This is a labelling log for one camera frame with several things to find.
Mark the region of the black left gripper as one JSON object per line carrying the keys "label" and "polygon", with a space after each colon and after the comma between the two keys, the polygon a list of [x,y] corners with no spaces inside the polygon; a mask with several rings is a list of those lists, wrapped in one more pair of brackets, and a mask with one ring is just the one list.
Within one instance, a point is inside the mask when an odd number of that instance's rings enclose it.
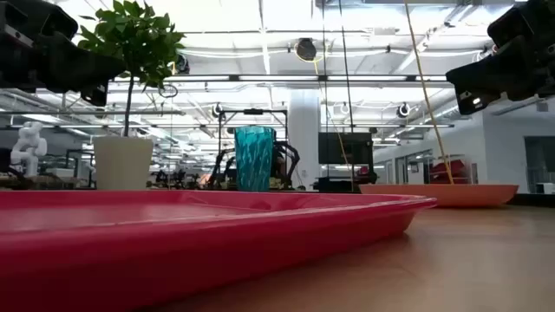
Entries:
{"label": "black left gripper", "polygon": [[0,88],[81,90],[81,98],[105,107],[108,80],[124,72],[124,62],[74,45],[60,32],[39,36],[31,46],[0,37]]}

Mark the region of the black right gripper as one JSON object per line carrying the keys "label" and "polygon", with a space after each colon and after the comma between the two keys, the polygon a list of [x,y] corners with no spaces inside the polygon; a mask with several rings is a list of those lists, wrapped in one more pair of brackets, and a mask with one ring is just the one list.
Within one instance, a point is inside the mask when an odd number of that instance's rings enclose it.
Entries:
{"label": "black right gripper", "polygon": [[462,115],[474,114],[506,93],[508,99],[555,96],[555,34],[511,41],[496,54],[452,69],[447,80],[457,91]]}

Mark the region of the orange round plate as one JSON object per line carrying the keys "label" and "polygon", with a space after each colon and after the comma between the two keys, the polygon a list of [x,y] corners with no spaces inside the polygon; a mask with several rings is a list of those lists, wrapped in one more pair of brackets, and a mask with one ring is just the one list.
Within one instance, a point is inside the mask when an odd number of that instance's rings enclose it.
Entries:
{"label": "orange round plate", "polygon": [[416,195],[437,199],[438,207],[487,207],[504,205],[516,194],[517,185],[360,185],[365,194]]}

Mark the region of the teal faceted plastic cup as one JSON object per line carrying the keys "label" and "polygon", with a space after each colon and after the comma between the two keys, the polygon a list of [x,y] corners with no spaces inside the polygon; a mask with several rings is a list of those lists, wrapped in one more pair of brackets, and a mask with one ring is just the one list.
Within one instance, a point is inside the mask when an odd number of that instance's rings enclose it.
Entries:
{"label": "teal faceted plastic cup", "polygon": [[275,131],[245,126],[235,131],[237,185],[242,192],[268,192]]}

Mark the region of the red plastic tray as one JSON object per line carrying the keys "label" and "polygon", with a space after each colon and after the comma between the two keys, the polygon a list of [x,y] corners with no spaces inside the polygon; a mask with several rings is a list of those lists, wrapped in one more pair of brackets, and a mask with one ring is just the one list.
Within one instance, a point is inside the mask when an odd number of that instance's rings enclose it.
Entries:
{"label": "red plastic tray", "polygon": [[0,312],[128,312],[403,233],[434,198],[0,192]]}

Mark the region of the green leafy plant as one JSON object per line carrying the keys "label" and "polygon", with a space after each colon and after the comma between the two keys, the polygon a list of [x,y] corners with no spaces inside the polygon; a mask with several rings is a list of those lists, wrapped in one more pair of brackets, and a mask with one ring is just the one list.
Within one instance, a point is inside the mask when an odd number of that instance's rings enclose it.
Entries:
{"label": "green leafy plant", "polygon": [[162,88],[173,74],[169,65],[178,60],[184,35],[175,29],[170,16],[159,16],[153,6],[135,1],[113,1],[111,10],[99,9],[93,30],[81,27],[77,46],[115,57],[125,64],[121,78],[129,79],[123,135],[129,135],[129,117],[134,83],[144,88]]}

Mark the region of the red storage shelf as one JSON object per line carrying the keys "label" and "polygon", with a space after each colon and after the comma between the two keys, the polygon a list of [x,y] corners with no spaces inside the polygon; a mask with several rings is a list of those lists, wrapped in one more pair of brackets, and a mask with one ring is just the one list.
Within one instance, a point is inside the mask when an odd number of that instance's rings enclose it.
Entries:
{"label": "red storage shelf", "polygon": [[450,184],[454,182],[456,185],[468,185],[471,183],[469,166],[464,159],[449,160],[447,164],[450,167],[451,175],[448,175],[447,167],[442,160],[431,167],[429,171],[431,184]]}

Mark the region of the white plant pot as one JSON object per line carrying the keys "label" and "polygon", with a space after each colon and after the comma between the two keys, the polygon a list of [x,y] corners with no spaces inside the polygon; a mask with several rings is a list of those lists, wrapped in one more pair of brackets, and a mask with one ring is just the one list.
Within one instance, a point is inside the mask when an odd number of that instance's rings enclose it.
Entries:
{"label": "white plant pot", "polygon": [[96,188],[144,190],[147,188],[153,142],[136,137],[103,136],[93,139]]}

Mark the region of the white robot figure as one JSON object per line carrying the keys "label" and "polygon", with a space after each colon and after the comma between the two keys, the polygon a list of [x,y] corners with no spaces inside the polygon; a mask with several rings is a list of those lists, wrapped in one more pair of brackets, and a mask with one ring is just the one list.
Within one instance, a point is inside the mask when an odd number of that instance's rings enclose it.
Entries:
{"label": "white robot figure", "polygon": [[18,140],[10,152],[10,163],[15,166],[24,165],[25,177],[33,177],[38,173],[38,158],[45,156],[48,142],[40,132],[43,124],[39,121],[28,121],[18,130]]}

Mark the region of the black monitor screen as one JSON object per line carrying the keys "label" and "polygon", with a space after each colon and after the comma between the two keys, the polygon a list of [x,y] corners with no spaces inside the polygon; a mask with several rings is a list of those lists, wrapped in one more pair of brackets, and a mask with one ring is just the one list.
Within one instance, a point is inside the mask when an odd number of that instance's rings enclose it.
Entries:
{"label": "black monitor screen", "polygon": [[318,161],[322,165],[370,165],[373,141],[370,133],[319,133]]}

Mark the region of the white building column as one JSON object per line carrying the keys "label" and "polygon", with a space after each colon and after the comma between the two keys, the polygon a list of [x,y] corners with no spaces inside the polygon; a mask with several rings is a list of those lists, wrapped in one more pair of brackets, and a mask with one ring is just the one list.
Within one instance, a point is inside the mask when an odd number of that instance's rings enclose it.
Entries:
{"label": "white building column", "polygon": [[292,176],[295,188],[306,191],[320,177],[318,162],[318,133],[320,131],[320,92],[315,89],[293,89],[288,106],[289,143],[299,154],[299,162]]}

